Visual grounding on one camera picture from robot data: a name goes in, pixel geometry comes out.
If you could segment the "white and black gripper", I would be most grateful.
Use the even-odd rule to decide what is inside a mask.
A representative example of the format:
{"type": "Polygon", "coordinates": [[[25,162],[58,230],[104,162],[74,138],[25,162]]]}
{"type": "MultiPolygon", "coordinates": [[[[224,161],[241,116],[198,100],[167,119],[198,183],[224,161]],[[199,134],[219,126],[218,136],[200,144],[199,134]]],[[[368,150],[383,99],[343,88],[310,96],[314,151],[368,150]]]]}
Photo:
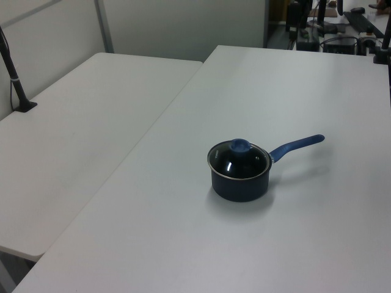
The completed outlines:
{"type": "Polygon", "coordinates": [[[296,40],[298,37],[298,30],[291,31],[291,29],[299,27],[302,9],[302,1],[290,1],[287,5],[286,31],[289,31],[289,40],[296,40]]]}

